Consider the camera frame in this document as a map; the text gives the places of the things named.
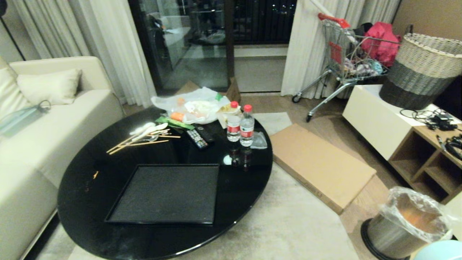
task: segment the cardboard box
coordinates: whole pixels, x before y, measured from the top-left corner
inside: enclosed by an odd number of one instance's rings
[[[270,137],[274,161],[340,215],[376,171],[298,124]]]
[[[199,89],[199,86],[192,81],[186,82],[180,90],[178,90],[175,95],[185,94],[189,92],[193,92],[194,90]],[[226,96],[230,101],[241,101],[241,93],[239,91],[239,87],[237,86],[237,80],[233,77],[230,79],[230,86],[226,93],[220,93],[223,96]]]

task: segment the white curtain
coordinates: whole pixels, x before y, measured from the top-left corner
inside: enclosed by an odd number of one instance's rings
[[[399,0],[318,0],[328,11],[338,18],[345,18],[351,28],[362,21],[382,21],[390,23]],[[299,0],[292,25],[291,38],[287,52],[286,66],[282,81],[281,96],[295,95],[316,79],[323,71],[324,35],[317,14],[319,9],[310,0]],[[327,97],[337,87],[330,81],[306,91],[304,98]]]
[[[96,56],[122,103],[152,105],[156,91],[126,0],[14,3],[41,58]]]
[[[42,59],[89,56],[67,1],[12,1]]]

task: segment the shopping cart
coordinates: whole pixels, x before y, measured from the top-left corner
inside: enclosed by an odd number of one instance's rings
[[[366,80],[386,75],[389,60],[377,59],[377,53],[397,50],[398,42],[358,36],[349,29],[350,25],[344,19],[338,19],[322,13],[318,14],[322,21],[323,33],[326,38],[323,73],[302,91],[292,97],[292,102],[298,103],[302,94],[316,85],[321,79],[332,74],[339,82],[339,87],[325,100],[308,112],[306,122],[309,122],[316,111],[340,92],[352,87],[360,80]]]

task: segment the woven basket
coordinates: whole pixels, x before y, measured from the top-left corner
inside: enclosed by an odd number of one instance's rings
[[[421,110],[433,103],[461,72],[461,41],[408,33],[380,97],[401,108]]]

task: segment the bottle label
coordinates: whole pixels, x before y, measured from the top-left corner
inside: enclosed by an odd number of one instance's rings
[[[230,125],[228,125],[228,132],[230,132],[230,133],[239,132],[239,125],[238,126],[230,126]]]
[[[241,136],[242,137],[252,137],[254,135],[253,127],[242,127],[241,126]]]

